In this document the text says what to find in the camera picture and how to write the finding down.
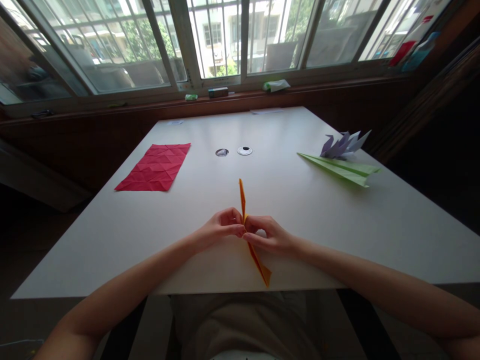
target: grommet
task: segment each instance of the grommet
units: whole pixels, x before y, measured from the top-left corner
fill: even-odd
[[[218,149],[215,151],[215,155],[218,157],[224,158],[229,154],[229,151],[227,149]]]
[[[250,155],[252,153],[252,148],[249,147],[249,146],[241,146],[238,148],[238,150],[236,151],[237,153],[239,153],[240,155]]]

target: person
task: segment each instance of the person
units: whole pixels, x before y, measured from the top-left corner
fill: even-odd
[[[228,235],[318,267],[429,334],[453,359],[479,358],[480,311],[467,302],[415,277],[294,236],[270,216],[248,216],[242,224],[235,208],[220,211],[194,233],[108,281],[60,320],[35,359],[91,359],[103,336],[163,280]],[[260,229],[266,237],[256,234]],[[285,299],[268,292],[223,294],[198,311],[182,308],[190,296],[200,295],[178,295],[172,302],[184,359],[240,359],[245,354],[243,359],[320,358],[301,316]]]

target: window sill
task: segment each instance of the window sill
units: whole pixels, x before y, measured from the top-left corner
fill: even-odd
[[[132,112],[155,114],[158,120],[178,119],[181,117],[193,117],[204,115],[226,114],[233,112],[245,112],[252,109],[271,108],[271,107],[292,107],[312,105],[322,105],[322,102],[328,102],[329,96],[340,90],[354,90],[358,87],[384,86],[405,84],[409,81],[419,83],[420,78],[414,77],[375,77],[357,80],[337,81],[315,85],[298,85],[290,88],[267,93],[262,90],[243,91],[230,94],[226,97],[209,98],[208,96],[199,96],[197,100],[186,101],[184,99],[169,100],[150,104],[134,104],[119,106],[115,108],[78,111],[70,113],[61,113],[41,119],[20,118],[4,119],[0,121],[0,127],[13,124],[42,123],[51,121],[68,121],[79,118],[99,118],[110,117],[113,115],[128,114]],[[360,101],[368,100],[369,91],[357,91],[355,98]]]

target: bottle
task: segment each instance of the bottle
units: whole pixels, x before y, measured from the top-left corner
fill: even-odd
[[[403,65],[401,71],[405,73],[416,70],[430,51],[435,47],[435,39],[438,38],[439,35],[440,32],[438,31],[432,32],[425,42],[418,45],[405,65]]]
[[[410,34],[408,34],[388,66],[394,67],[405,56],[407,56],[414,45],[424,37],[425,33],[430,27],[430,22],[432,21],[433,17],[433,15],[425,16],[425,18],[421,21],[421,24],[418,25]]]

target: hand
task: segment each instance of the hand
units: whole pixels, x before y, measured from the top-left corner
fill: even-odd
[[[248,216],[245,221],[247,233],[243,239],[250,244],[265,249],[268,252],[291,256],[295,249],[295,237],[281,227],[271,216]],[[266,238],[256,235],[258,230],[264,230]]]
[[[217,212],[194,233],[201,239],[199,251],[205,250],[220,238],[228,235],[241,238],[246,232],[242,224],[242,215],[234,207]]]

